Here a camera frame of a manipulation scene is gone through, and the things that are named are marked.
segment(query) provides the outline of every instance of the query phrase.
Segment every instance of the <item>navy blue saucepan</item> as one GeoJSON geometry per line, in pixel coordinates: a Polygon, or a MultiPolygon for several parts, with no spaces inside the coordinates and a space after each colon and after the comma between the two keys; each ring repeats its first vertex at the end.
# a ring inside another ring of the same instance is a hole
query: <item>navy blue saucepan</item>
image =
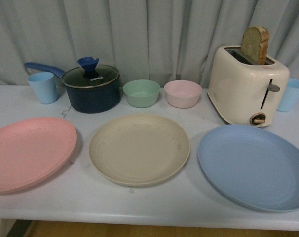
{"type": "Polygon", "coordinates": [[[81,67],[67,72],[39,63],[28,62],[25,67],[52,72],[66,86],[71,106],[83,113],[99,113],[116,106],[120,100],[119,71],[108,65],[98,65],[99,59],[78,60],[81,67]]]}

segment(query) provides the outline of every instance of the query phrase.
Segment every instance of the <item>toaster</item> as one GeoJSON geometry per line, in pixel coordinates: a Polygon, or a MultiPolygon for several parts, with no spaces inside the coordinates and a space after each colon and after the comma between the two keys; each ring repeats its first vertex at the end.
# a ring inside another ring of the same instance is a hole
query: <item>toaster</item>
{"type": "Polygon", "coordinates": [[[256,65],[240,46],[223,46],[215,54],[207,93],[227,123],[264,127],[273,121],[289,76],[269,56],[265,65],[256,65]]]}

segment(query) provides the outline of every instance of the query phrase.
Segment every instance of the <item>pot lid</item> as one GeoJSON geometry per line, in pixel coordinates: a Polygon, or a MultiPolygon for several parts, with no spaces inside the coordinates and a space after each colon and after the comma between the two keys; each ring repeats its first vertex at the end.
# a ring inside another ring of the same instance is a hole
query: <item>pot lid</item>
{"type": "Polygon", "coordinates": [[[98,65],[99,59],[81,58],[77,61],[81,67],[73,68],[64,73],[64,85],[79,88],[95,88],[104,86],[119,78],[119,71],[108,65],[98,65]]]}

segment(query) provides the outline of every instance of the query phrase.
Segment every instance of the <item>curtain fold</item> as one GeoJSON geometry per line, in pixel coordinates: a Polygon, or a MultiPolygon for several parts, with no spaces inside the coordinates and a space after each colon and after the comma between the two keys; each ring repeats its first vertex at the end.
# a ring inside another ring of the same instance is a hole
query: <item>curtain fold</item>
{"type": "Polygon", "coordinates": [[[81,57],[120,71],[121,85],[208,87],[216,50],[245,30],[270,32],[268,55],[299,79],[299,0],[0,0],[0,84],[27,85],[37,62],[64,71],[81,57]]]}

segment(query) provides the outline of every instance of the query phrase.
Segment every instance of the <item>pink bowl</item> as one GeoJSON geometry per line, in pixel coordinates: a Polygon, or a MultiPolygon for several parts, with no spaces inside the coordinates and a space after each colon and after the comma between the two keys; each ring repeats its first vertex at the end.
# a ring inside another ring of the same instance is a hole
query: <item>pink bowl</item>
{"type": "Polygon", "coordinates": [[[164,89],[167,102],[177,108],[194,106],[202,93],[201,86],[189,80],[171,81],[165,85],[164,89]]]}

